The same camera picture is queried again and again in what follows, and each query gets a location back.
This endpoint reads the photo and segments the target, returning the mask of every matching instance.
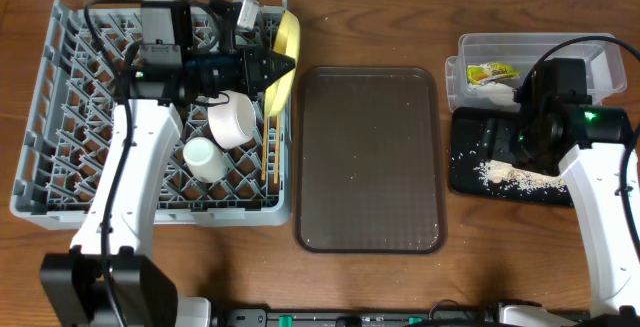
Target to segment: gray dish rack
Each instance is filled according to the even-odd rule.
[[[262,7],[267,35],[275,39],[283,7]],[[141,38],[138,9],[96,9],[94,24],[116,66],[126,47]],[[192,11],[194,38],[203,45],[214,31],[207,16]],[[237,36],[260,43],[259,36]],[[11,193],[11,212],[47,229],[76,229],[84,221],[99,183],[112,129],[111,76],[90,46],[82,13],[55,1],[38,70],[31,110]],[[217,226],[280,225],[291,214],[291,102],[275,121],[263,117],[263,98],[254,102],[254,139],[225,153],[225,178],[204,184],[182,159],[192,137],[211,137],[206,109],[191,106],[180,141],[165,171],[156,224]],[[262,131],[269,124],[267,180],[262,174]],[[280,138],[278,182],[274,182],[276,138]]]

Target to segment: wooden table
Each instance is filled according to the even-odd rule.
[[[56,324],[38,270],[73,231],[13,217],[8,203],[53,0],[4,0],[0,27],[0,323]],[[87,0],[62,0],[80,8]],[[280,0],[260,0],[279,4]],[[438,84],[447,159],[451,113],[444,62],[469,32],[610,32],[640,47],[640,0],[289,0],[302,26],[298,75],[312,66],[418,66]],[[608,104],[640,117],[640,68],[624,53],[629,88]],[[536,300],[586,310],[590,288],[572,209],[447,192],[449,238],[429,257],[312,255],[292,225],[157,227],[155,262],[187,295],[226,308],[425,309],[443,298],[480,305]]]

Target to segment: green light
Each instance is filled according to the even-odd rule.
[[[598,117],[598,115],[593,112],[589,112],[589,111],[584,112],[584,118],[586,118],[588,122],[591,122],[596,117]]]

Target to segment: white cup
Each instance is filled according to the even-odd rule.
[[[209,98],[209,103],[224,103],[207,108],[209,128],[220,147],[231,149],[253,139],[256,126],[256,112],[247,95],[223,91],[218,98]]]
[[[193,177],[204,183],[213,183],[227,174],[222,151],[204,137],[190,139],[182,156]]]

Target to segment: transparent bin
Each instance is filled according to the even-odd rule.
[[[469,65],[500,62],[520,70],[520,78],[501,81],[509,87],[522,85],[524,78],[538,59],[559,43],[583,36],[608,36],[606,33],[472,33],[458,41],[458,56],[445,62],[449,109],[477,107],[503,111],[518,111],[513,102],[513,90],[474,88],[467,82]],[[587,92],[594,104],[627,88],[620,49],[604,41],[588,41],[560,49],[549,58],[582,58],[587,67]]]
[[[283,4],[261,8],[271,41],[286,0]],[[92,15],[109,58],[117,66],[126,47],[141,38],[140,10],[96,9]],[[194,9],[192,19],[195,41],[198,45],[208,43],[214,31],[209,18]],[[253,34],[241,38],[246,44],[261,43]],[[9,203],[15,216],[47,229],[77,229],[82,225],[108,153],[112,78],[90,40],[82,13],[55,1]],[[262,94],[253,102],[258,125],[253,141],[224,154],[229,172],[212,184],[193,178],[182,158],[189,139],[211,137],[206,109],[192,105],[186,111],[182,136],[164,173],[156,224],[259,226],[281,225],[289,220],[291,101],[280,114],[280,133],[276,132],[275,119],[263,116],[263,102]],[[268,135],[263,145],[265,123]],[[262,180],[265,148],[267,179]]]

